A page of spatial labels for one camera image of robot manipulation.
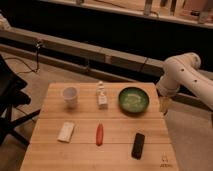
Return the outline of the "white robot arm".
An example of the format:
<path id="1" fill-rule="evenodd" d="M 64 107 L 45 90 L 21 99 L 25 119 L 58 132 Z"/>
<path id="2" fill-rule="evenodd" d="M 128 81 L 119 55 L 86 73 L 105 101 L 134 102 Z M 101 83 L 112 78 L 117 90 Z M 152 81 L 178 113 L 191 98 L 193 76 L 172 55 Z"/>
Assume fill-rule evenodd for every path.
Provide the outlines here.
<path id="1" fill-rule="evenodd" d="M 167 58 L 163 62 L 164 74 L 156 84 L 160 95 L 175 96 L 184 86 L 213 110 L 213 81 L 198 72 L 200 66 L 201 59 L 193 52 Z"/>

